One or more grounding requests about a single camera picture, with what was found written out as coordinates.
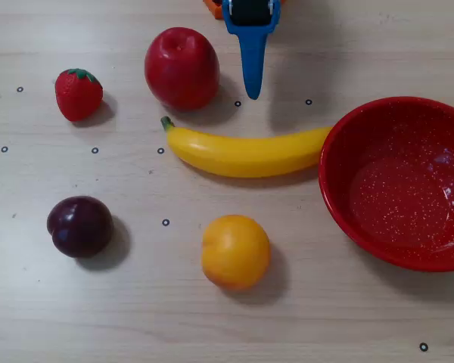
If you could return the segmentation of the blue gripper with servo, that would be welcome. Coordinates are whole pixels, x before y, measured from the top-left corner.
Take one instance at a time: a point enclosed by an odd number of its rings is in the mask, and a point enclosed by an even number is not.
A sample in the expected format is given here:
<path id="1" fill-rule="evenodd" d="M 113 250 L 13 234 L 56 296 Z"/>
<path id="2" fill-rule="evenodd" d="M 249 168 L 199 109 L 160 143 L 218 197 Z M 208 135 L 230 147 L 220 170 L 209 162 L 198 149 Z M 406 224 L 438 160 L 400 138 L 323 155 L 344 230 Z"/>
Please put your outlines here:
<path id="1" fill-rule="evenodd" d="M 231 34 L 274 31 L 281 17 L 281 2 L 274 0 L 223 1 L 222 16 Z M 267 35 L 239 35 L 244 86 L 247 96 L 260 96 Z"/>

